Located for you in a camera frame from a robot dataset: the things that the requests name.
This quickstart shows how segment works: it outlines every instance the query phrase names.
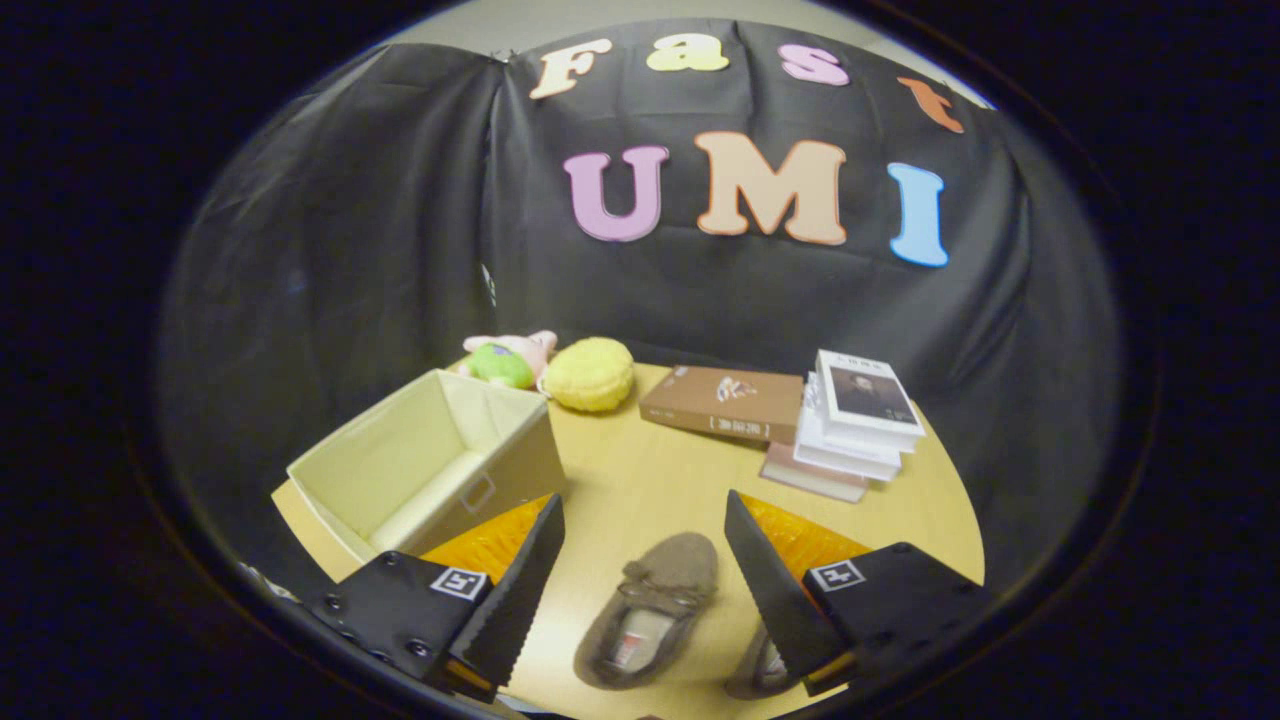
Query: pink letter u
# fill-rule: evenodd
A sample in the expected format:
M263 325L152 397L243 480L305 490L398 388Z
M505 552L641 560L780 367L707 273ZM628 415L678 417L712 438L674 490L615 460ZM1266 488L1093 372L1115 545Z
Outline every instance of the pink letter u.
M627 215L612 215L604 209L604 168L609 156L586 152L564 160L573 195L573 218L582 232L605 242L631 242L658 227L662 211L662 182L658 167L671 156L660 145L632 147L622 161L635 172L636 204Z

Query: blue letter i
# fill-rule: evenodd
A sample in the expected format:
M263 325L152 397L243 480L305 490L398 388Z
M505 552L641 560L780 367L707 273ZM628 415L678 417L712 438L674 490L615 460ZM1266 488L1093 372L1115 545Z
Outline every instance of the blue letter i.
M902 229L890 241L895 255L915 263L941 268L947 264L947 251L938 237L938 193L942 178L906 163L890 163L888 174L902 190Z

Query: white book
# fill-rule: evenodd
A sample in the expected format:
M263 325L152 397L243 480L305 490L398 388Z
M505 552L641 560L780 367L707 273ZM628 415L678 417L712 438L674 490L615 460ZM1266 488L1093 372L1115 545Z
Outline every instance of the white book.
M896 451L870 446L852 450L827 442L822 437L822 420L817 411L809 406L800 411L794 457L799 462L854 473L877 480L892 480L902 469L902 456Z
M924 423L888 363L819 350L817 372L822 434L828 442L915 452Z
M861 500L869 484L861 475L797 462L795 447L781 442L769 443L760 477L845 502Z

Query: box handle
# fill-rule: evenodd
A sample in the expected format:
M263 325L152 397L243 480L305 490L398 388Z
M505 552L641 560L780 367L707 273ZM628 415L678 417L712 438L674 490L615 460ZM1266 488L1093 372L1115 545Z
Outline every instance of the box handle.
M485 488L484 495L481 495L479 500L471 501L471 496L475 495L475 489L480 487L481 482L488 483L489 487ZM484 475L476 478L475 482L467 487L466 492L462 493L462 506L466 507L468 512L475 515L481 507L484 507L485 502L489 502L489 498L493 497L493 492L495 489L498 489L498 486L493 484L493 478L485 473Z

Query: book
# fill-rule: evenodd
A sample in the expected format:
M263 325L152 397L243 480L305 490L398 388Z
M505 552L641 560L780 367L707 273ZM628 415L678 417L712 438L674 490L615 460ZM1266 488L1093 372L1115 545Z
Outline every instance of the book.
M800 411L794 457L799 462L886 482L892 480L902 469L902 457L897 451L874 446L852 448L827 442L822 436L822 419L813 407Z
M795 447L781 442L769 443L760 477L845 502L861 500L870 484L861 475L797 462Z
M804 378L677 365L640 401L645 420L730 437L795 442Z
M924 424L887 363L819 350L820 434L829 443L915 452Z

